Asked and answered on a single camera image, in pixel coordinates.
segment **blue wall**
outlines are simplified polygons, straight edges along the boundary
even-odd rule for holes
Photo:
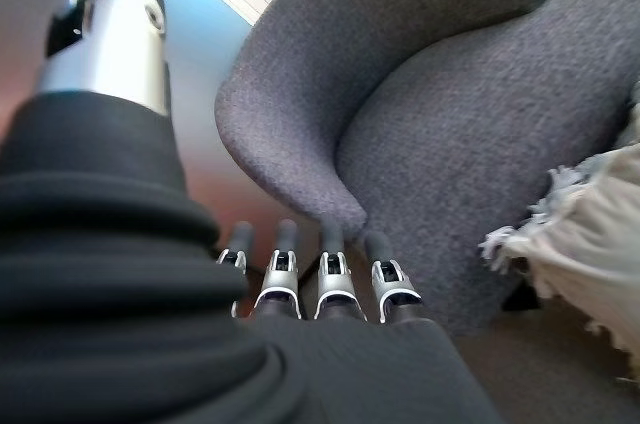
[[[29,95],[42,63],[51,12],[63,0],[0,0],[0,135],[16,103]],[[300,258],[314,253],[315,227],[259,189],[220,142],[213,103],[250,26],[222,0],[165,0],[173,119],[192,197],[223,226],[245,219],[258,230],[255,261],[266,264],[276,222],[302,224]]]

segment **chair backrest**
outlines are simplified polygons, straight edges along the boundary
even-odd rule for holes
[[[216,102],[220,135],[267,191],[347,233],[366,213],[333,166],[360,105],[424,47],[529,12],[544,0],[274,0]]]

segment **black fabric sleeve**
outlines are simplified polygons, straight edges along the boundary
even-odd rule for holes
[[[232,319],[217,237],[169,119],[27,103],[0,151],[0,422],[500,422],[431,321]]]
[[[323,422],[303,375],[229,314],[171,122],[41,96],[0,153],[0,422]]]

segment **throw blanket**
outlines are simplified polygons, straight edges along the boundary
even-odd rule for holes
[[[588,330],[608,329],[640,384],[640,83],[633,102],[616,150],[550,171],[549,194],[531,218],[480,247],[495,271],[526,258],[539,296],[559,294],[593,318]]]

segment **gray upholstered chair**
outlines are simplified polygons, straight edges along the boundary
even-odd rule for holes
[[[435,317],[485,324],[518,283],[479,259],[547,170],[603,151],[640,73],[638,0],[274,0],[216,101],[268,192],[386,232]]]

